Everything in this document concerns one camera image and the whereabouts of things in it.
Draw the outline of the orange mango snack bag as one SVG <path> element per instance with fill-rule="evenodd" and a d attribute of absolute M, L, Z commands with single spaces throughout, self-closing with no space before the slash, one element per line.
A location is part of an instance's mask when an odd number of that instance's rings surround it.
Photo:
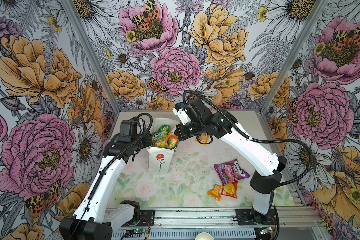
<path fill-rule="evenodd" d="M 172 150 L 178 145 L 178 142 L 179 142 L 178 136 L 176 136 L 174 133 L 170 133 L 167 135 L 165 141 L 165 148 Z"/>

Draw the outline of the white paper bag red flower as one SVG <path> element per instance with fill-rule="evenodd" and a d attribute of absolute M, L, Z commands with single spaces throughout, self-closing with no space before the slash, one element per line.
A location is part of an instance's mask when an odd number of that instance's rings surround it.
<path fill-rule="evenodd" d="M 177 121 L 168 118 L 155 118 L 152 126 L 152 132 L 157 132 L 163 125 L 169 126 L 171 131 L 176 125 Z M 169 171 L 172 157 L 175 154 L 177 147 L 173 149 L 167 149 L 165 147 L 149 147 L 147 151 L 149 153 L 149 167 L 148 172 L 153 174 L 166 174 Z"/>

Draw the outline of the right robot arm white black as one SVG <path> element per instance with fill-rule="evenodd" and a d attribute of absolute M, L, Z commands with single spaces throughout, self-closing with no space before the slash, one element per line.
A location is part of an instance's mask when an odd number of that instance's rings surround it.
<path fill-rule="evenodd" d="M 281 184 L 286 159 L 269 152 L 248 135 L 242 125 L 229 112 L 212 113 L 209 109 L 200 113 L 184 109 L 173 109 L 180 119 L 175 135 L 180 141 L 201 134 L 221 139 L 244 156 L 255 168 L 250 185 L 255 191 L 255 201 L 248 217 L 256 224 L 263 224 L 269 217 L 274 191 Z"/>

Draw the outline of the green Fox's candy bag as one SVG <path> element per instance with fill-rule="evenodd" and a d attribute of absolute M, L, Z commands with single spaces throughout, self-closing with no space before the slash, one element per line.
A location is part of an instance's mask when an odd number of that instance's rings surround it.
<path fill-rule="evenodd" d="M 168 134 L 170 133 L 170 126 L 169 125 L 162 125 L 153 135 L 153 147 L 155 148 L 165 148 L 166 146 L 166 139 Z"/>

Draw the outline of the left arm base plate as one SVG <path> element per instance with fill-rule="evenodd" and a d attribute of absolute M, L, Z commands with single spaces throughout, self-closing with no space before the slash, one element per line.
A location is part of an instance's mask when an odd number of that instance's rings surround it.
<path fill-rule="evenodd" d="M 155 214 L 155 210 L 141 210 L 140 216 L 136 220 L 125 223 L 123 227 L 153 227 Z"/>

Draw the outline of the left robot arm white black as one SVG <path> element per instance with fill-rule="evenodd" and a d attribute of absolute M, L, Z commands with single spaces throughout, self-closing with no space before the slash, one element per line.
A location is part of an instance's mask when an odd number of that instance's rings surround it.
<path fill-rule="evenodd" d="M 140 204 L 122 201 L 112 212 L 106 213 L 111 188 L 125 169 L 129 158 L 152 145 L 150 135 L 123 137 L 116 135 L 103 152 L 99 171 L 83 202 L 72 217 L 63 218 L 59 230 L 64 240 L 109 240 L 112 233 L 128 222 L 136 224 L 141 218 Z"/>

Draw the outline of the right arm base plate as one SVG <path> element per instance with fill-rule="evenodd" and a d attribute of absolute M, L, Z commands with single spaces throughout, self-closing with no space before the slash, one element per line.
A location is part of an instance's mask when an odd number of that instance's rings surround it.
<path fill-rule="evenodd" d="M 266 215 L 262 215 L 253 209 L 236 209 L 233 221 L 239 226 L 275 226 L 278 223 L 278 217 L 273 208 L 269 209 Z"/>

